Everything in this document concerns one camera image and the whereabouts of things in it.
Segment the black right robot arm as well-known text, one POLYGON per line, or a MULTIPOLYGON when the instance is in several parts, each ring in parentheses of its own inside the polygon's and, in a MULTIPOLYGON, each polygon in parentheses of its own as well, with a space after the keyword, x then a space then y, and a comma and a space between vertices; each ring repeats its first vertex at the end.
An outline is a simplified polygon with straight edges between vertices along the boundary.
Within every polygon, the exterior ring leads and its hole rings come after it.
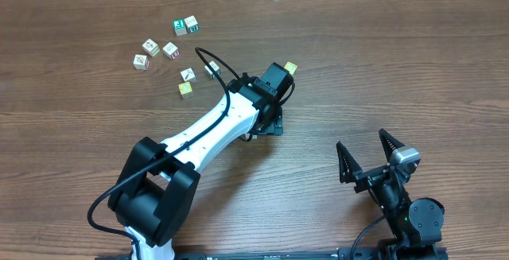
POLYGON ((444 206, 437 200, 423 197, 412 200, 404 188, 421 161, 420 153, 389 134, 379 130, 379 138, 387 163, 364 171, 341 142, 336 143, 341 183, 353 183, 357 193, 367 191, 382 215, 365 227, 348 251, 339 251, 348 259, 446 259, 442 240, 444 206), (382 239, 375 248, 358 248, 360 240, 374 226, 387 221, 393 235, 382 239))

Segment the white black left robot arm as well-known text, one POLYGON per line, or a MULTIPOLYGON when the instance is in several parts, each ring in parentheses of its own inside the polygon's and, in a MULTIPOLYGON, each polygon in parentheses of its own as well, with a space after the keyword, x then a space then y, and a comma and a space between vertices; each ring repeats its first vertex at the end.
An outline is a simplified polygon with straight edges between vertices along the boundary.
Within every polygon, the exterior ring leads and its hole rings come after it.
POLYGON ((262 77, 232 80, 220 102, 188 129, 130 152, 107 206, 134 237, 131 259, 173 259, 173 236, 187 218, 200 174, 241 136, 282 134, 282 105, 295 88, 295 65, 273 63, 262 77))

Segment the red number three block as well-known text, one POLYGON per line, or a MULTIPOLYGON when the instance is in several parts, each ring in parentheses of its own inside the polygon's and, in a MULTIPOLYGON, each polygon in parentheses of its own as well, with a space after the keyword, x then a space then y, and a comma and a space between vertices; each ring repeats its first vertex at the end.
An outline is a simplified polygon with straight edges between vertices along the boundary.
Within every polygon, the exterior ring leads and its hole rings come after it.
POLYGON ((178 47, 172 42, 168 42, 162 50, 170 60, 175 60, 180 55, 178 47))

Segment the number five green block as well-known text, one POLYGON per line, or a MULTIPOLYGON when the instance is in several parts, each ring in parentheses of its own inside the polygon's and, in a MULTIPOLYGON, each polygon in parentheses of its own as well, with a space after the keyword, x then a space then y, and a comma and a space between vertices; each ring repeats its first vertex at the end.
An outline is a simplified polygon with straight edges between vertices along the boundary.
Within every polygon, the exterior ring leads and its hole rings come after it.
POLYGON ((189 33, 195 33, 200 30, 199 23, 193 15, 185 18, 184 22, 189 33))

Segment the letter A wooden block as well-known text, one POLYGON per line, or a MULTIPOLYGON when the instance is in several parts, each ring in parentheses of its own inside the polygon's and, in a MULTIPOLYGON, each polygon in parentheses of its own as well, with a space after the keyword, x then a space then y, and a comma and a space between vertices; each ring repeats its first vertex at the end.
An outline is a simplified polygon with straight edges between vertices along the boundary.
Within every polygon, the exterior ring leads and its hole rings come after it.
POLYGON ((215 79, 220 74, 220 67, 215 61, 210 61, 208 65, 205 65, 204 70, 211 80, 215 79))

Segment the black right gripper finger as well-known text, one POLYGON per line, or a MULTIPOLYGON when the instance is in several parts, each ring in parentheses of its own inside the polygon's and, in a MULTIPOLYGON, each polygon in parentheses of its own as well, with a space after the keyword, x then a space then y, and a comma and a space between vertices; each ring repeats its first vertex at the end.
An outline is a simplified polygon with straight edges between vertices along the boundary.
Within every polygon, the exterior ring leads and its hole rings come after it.
POLYGON ((399 149, 404 148, 405 144, 389 134, 385 129, 379 130, 379 138, 388 163, 400 163, 402 160, 399 149))
POLYGON ((336 151, 339 158, 340 182, 350 183, 356 180, 356 176, 363 171, 357 161, 341 143, 336 143, 336 151))

